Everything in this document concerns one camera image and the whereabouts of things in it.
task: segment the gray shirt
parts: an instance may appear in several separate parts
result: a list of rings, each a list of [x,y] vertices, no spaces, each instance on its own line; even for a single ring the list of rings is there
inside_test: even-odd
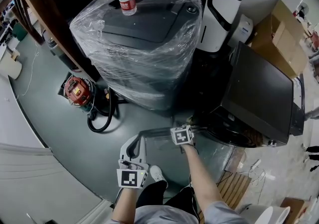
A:
[[[204,212],[206,224],[247,224],[241,216],[224,202],[212,203]],[[118,224],[110,220],[107,224]],[[136,209],[134,224],[198,224],[197,218],[171,206],[143,206]]]

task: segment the wooden pallet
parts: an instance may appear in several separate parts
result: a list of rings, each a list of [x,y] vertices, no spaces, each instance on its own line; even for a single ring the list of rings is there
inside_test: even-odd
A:
[[[250,182],[251,178],[246,175],[225,171],[217,187],[224,202],[234,210],[243,198]],[[199,213],[199,218],[200,224],[205,223],[202,212]]]

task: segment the sleeve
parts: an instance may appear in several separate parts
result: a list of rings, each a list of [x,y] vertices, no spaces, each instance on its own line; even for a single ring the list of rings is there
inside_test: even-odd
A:
[[[105,224],[121,224],[121,222],[115,220],[108,220]]]
[[[206,224],[248,224],[222,201],[213,202],[204,212]]]

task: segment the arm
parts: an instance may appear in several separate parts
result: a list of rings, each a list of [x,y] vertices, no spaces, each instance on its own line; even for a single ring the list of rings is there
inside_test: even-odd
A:
[[[135,218],[137,190],[123,189],[114,208],[112,220],[124,224],[133,224]]]
[[[197,151],[188,144],[182,146],[186,152],[191,180],[199,207],[203,212],[215,201],[223,201],[219,190],[201,162]]]

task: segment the vacuum hose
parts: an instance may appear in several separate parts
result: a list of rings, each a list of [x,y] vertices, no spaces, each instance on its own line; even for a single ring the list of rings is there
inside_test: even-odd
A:
[[[97,112],[100,115],[108,117],[108,120],[106,121],[106,123],[105,123],[105,125],[103,127],[95,128],[93,126],[93,124],[92,124],[92,120],[88,117],[88,126],[93,132],[101,133],[104,130],[106,130],[108,128],[108,126],[110,125],[110,123],[111,123],[112,116],[113,116],[113,113],[115,111],[115,106],[114,106],[115,103],[114,103],[114,100],[113,100],[113,90],[111,88],[109,88],[109,97],[110,97],[109,98],[109,101],[110,101],[110,111],[109,112],[104,112],[103,110],[100,110],[100,109],[96,108]]]

